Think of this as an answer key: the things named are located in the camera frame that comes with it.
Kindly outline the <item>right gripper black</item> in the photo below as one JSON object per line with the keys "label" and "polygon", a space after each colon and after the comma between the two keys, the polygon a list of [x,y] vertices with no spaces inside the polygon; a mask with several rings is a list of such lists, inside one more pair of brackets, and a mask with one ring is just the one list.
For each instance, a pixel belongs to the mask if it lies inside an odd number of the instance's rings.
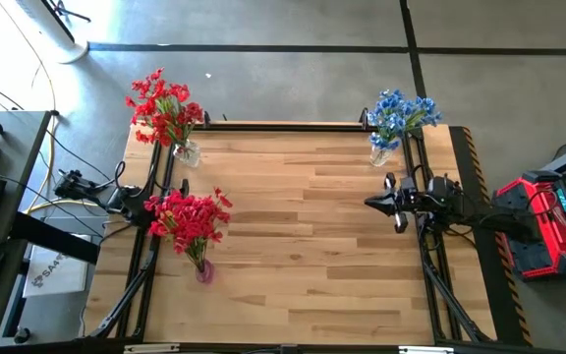
{"label": "right gripper black", "polygon": [[365,199],[365,205],[395,218],[394,229],[402,234],[408,227],[406,213],[416,214],[423,209],[425,194],[418,190],[413,177],[396,180],[392,172],[384,179],[385,192]]}

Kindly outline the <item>small pink glass vase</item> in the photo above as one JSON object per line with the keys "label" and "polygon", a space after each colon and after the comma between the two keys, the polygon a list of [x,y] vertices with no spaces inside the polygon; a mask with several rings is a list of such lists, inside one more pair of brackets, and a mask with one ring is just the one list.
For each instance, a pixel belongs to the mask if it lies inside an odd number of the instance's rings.
{"label": "small pink glass vase", "polygon": [[203,284],[209,284],[214,276],[214,265],[209,260],[203,260],[201,267],[196,267],[196,279]]}

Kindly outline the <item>clear cut glass vase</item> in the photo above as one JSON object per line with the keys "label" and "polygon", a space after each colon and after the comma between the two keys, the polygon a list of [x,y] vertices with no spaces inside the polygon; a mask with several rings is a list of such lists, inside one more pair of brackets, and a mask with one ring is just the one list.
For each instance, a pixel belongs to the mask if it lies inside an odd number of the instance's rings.
{"label": "clear cut glass vase", "polygon": [[199,165],[200,148],[197,143],[185,140],[175,146],[173,155],[188,167],[196,168]]}
{"label": "clear cut glass vase", "polygon": [[390,159],[392,154],[392,149],[372,146],[369,156],[369,162],[374,167],[380,167]]}

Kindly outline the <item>black yellow hazard strip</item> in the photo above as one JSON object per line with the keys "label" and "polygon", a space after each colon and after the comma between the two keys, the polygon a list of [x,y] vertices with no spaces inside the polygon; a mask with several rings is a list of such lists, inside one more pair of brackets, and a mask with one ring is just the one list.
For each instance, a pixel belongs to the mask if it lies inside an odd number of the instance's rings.
{"label": "black yellow hazard strip", "polygon": [[[487,206],[490,192],[471,131],[466,127],[450,126],[449,133],[463,190],[476,204]],[[493,231],[475,228],[474,236],[497,339],[504,344],[532,346],[505,247]]]}

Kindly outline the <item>black diagonal support beam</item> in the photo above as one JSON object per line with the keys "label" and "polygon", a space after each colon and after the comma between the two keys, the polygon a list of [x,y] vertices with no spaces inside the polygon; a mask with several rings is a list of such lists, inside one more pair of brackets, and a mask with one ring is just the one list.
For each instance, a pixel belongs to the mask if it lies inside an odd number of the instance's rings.
{"label": "black diagonal support beam", "polygon": [[88,264],[97,263],[99,251],[97,245],[21,212],[17,212],[15,216],[9,237],[15,240],[26,240],[35,246],[73,257]]}

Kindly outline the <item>red and black equipment case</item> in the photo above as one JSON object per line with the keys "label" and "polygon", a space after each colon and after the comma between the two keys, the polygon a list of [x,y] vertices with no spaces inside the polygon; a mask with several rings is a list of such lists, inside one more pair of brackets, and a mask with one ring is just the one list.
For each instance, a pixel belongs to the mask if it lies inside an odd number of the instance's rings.
{"label": "red and black equipment case", "polygon": [[516,276],[524,281],[566,276],[566,174],[528,171],[493,194],[513,209],[527,234],[504,235]]}

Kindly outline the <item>white printed cardboard box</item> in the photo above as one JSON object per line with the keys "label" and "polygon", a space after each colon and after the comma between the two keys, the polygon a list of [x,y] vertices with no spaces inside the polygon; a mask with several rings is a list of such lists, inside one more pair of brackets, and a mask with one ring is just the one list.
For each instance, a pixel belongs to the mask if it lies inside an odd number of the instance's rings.
{"label": "white printed cardboard box", "polygon": [[23,297],[82,292],[88,267],[87,262],[32,245]]}

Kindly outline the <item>grey desk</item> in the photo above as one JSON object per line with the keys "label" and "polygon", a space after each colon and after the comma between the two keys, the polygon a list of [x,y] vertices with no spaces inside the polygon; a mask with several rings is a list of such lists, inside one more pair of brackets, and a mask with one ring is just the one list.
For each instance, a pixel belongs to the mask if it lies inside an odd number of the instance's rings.
{"label": "grey desk", "polygon": [[0,274],[0,326],[13,291],[27,242],[9,237],[50,115],[46,111],[0,111],[0,179],[6,181],[0,201],[0,251],[5,260]]}

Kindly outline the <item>black tower fan white base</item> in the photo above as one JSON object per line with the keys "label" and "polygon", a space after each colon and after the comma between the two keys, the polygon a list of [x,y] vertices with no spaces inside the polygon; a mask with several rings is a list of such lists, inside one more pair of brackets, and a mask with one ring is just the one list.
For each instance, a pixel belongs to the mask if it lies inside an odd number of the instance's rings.
{"label": "black tower fan white base", "polygon": [[39,48],[60,64],[71,64],[88,52],[88,42],[74,37],[48,0],[15,0],[28,17]]}

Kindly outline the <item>black tripod legs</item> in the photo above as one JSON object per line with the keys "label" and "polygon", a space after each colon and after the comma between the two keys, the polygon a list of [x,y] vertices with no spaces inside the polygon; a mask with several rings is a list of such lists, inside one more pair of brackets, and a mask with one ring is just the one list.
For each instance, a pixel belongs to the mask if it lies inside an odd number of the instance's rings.
{"label": "black tripod legs", "polygon": [[86,21],[87,23],[91,22],[91,18],[84,16],[79,13],[72,12],[65,7],[63,0],[47,0],[49,4],[52,6],[53,10],[58,16],[73,16],[79,19]]}

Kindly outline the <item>black aluminium table frame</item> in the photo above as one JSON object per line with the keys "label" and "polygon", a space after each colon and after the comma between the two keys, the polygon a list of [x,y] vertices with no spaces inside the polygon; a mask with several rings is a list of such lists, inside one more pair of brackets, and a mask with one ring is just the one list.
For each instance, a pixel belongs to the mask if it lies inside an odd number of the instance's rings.
{"label": "black aluminium table frame", "polygon": [[149,288],[126,331],[146,342],[429,344],[430,298],[414,227],[365,205],[384,169],[368,161],[355,123],[221,124],[195,135],[191,169],[159,159],[159,176],[232,202],[223,239],[208,249],[214,276],[197,281],[187,258],[160,246]]}

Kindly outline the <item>silver edge bracket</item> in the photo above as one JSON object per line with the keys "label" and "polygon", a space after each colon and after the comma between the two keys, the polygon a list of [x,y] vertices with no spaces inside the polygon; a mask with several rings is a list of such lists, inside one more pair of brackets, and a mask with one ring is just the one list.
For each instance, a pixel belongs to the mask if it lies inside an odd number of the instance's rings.
{"label": "silver edge bracket", "polygon": [[179,353],[179,344],[172,343],[148,343],[137,345],[126,345],[123,354],[171,354]]}
{"label": "silver edge bracket", "polygon": [[399,354],[455,354],[451,347],[400,345]]}

